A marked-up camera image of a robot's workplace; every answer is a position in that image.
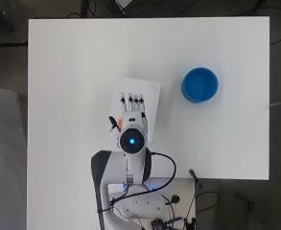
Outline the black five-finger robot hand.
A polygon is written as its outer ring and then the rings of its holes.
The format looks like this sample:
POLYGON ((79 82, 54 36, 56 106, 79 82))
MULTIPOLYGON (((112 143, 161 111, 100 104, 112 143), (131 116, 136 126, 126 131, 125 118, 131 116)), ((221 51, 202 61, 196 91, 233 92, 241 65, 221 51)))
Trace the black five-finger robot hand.
POLYGON ((148 120, 145 111, 144 97, 142 94, 129 93, 127 97, 120 93, 120 106, 122 114, 118 119, 109 116, 111 131, 116 129, 121 132, 124 128, 137 125, 145 133, 148 133, 148 120))

